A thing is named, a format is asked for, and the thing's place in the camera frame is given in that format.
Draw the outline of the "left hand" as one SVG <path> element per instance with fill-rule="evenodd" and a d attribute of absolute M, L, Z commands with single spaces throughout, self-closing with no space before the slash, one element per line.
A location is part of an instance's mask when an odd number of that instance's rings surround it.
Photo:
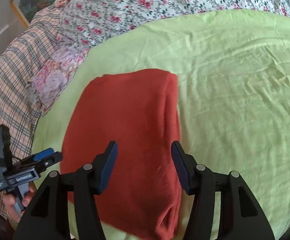
<path fill-rule="evenodd" d="M 22 200 L 22 204 L 24 207 L 27 207 L 29 205 L 30 201 L 32 200 L 34 194 L 37 191 L 37 188 L 33 182 L 29 183 L 28 190 L 29 192 L 24 196 Z M 24 212 L 17 213 L 14 210 L 14 205 L 16 204 L 15 197 L 12 194 L 6 193 L 3 195 L 2 200 L 6 208 L 8 217 L 16 223 L 20 222 L 21 216 L 23 215 Z"/>

